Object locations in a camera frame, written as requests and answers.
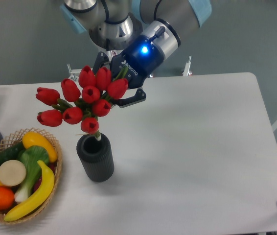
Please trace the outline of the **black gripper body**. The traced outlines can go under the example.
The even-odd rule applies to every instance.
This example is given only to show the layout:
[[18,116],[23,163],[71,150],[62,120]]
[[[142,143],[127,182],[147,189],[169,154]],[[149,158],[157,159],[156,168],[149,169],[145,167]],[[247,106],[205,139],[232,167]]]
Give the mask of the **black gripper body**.
[[115,78],[123,67],[127,67],[125,78],[128,88],[139,88],[145,79],[164,61],[164,55],[154,43],[156,36],[140,35],[119,55],[111,60],[110,70]]

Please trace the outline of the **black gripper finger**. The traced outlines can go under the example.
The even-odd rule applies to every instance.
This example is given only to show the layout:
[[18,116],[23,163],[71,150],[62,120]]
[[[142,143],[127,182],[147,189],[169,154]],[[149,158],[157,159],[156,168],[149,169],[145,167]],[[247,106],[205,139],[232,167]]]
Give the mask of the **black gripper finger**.
[[97,54],[97,57],[95,59],[94,65],[92,67],[93,73],[97,73],[100,68],[107,68],[110,70],[111,66],[111,56],[108,55],[107,53],[100,51]]
[[122,99],[112,99],[111,103],[113,106],[118,106],[120,108],[125,108],[134,104],[138,104],[146,100],[146,93],[142,88],[138,88],[136,93],[129,98],[122,98]]

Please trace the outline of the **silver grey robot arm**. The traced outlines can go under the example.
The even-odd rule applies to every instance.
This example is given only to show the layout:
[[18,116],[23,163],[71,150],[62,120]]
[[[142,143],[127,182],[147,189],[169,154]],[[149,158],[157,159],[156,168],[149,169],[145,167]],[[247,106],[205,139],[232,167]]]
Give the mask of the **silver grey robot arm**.
[[77,33],[87,32],[99,52],[93,71],[107,65],[113,77],[127,67],[136,94],[112,100],[127,107],[146,98],[146,78],[210,17],[208,0],[66,0],[60,9]]

